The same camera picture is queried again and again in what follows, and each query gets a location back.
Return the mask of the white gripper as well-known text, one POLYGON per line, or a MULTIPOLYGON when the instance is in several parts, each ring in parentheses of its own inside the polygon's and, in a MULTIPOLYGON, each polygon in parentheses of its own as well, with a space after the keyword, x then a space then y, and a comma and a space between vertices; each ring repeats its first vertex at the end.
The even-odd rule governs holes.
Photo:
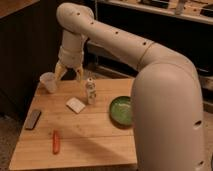
POLYGON ((60 47, 58 57, 59 61, 55 66, 55 79, 61 80, 66 73, 67 67, 76 69, 76 80, 80 82, 83 78, 83 67, 81 65, 83 63, 84 53, 82 51, 70 52, 63 47, 60 47))

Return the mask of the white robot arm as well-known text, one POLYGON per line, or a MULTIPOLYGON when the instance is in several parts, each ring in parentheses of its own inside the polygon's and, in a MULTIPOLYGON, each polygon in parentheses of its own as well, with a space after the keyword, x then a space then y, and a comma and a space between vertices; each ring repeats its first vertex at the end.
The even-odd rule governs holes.
POLYGON ((57 8, 63 39, 56 76, 82 76, 87 39, 138 71, 131 109, 139 171, 205 171, 203 102, 194 64, 184 55, 94 19, 90 8, 57 8))

